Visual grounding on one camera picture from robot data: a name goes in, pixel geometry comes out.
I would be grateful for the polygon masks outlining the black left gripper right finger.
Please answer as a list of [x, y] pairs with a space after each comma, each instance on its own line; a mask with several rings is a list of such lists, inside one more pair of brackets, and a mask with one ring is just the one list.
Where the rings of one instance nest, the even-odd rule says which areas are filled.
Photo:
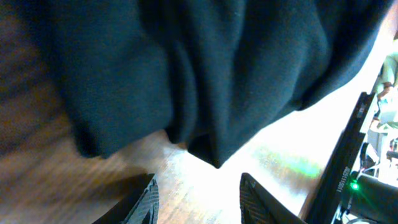
[[248, 173], [241, 175], [239, 202], [242, 224], [306, 224]]

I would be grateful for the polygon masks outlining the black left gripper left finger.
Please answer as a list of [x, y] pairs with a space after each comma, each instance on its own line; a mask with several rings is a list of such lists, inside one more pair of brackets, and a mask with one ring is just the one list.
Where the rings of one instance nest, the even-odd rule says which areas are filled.
[[156, 224], [159, 186], [155, 174], [139, 174], [109, 184], [108, 190], [126, 195], [93, 224]]

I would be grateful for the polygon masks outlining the black leggings red waistband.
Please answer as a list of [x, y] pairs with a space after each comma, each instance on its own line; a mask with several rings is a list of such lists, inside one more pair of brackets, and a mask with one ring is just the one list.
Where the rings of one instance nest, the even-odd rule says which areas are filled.
[[361, 69], [391, 1], [14, 1], [85, 157], [163, 129], [221, 167]]

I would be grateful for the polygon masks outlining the black monitor edge background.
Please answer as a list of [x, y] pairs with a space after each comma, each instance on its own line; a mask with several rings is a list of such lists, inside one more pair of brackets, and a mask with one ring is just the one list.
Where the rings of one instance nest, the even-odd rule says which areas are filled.
[[362, 92], [325, 167], [315, 197], [303, 217], [306, 223], [333, 223], [376, 108], [376, 95]]

